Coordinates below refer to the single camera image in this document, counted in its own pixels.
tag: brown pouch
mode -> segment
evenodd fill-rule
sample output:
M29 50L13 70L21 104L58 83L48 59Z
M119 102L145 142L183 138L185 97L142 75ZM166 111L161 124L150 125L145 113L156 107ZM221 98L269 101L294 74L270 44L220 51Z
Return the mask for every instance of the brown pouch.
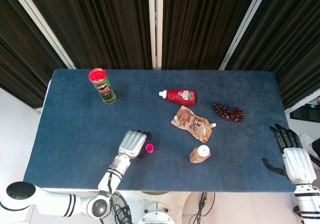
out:
M207 119L196 116L190 109L183 105L175 114L171 124L182 130L187 130L194 138L203 143L209 140L212 133L211 128L216 127L215 123L210 124Z

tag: grape bunch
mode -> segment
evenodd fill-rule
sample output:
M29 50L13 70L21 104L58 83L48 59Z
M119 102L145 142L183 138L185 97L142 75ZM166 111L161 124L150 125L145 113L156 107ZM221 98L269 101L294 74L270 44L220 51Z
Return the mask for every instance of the grape bunch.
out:
M245 114L239 109L239 107L236 107L235 110L232 111L229 107L214 102L213 109L216 111L218 116L226 120L232 120L235 123L243 122L245 118Z

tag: red can lid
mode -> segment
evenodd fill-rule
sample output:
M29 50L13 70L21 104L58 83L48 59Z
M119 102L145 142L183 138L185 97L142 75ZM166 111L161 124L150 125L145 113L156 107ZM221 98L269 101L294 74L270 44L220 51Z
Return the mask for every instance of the red can lid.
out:
M101 82L107 78L107 73L101 68L95 68L89 73L89 80L94 83Z

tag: white bottle cap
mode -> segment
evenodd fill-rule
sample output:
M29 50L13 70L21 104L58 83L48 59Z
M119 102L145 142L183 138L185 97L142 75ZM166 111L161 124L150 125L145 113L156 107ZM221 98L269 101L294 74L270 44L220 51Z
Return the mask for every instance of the white bottle cap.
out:
M206 145L198 147L198 155L201 157L207 157L210 154L210 149Z
M167 96L167 91L166 90L160 91L159 95L162 96L162 98L166 99L167 98L166 97Z

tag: dark curtain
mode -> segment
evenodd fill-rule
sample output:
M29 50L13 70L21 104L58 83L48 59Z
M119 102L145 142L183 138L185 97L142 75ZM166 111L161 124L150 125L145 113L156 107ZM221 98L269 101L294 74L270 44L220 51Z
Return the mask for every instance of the dark curtain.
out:
M162 68L217 70L252 0L163 0Z
M0 0L0 87L41 107L54 69L65 67L20 3Z
M77 68L152 68L149 0L33 1Z
M285 108L320 88L320 0L263 0L226 69L275 72Z

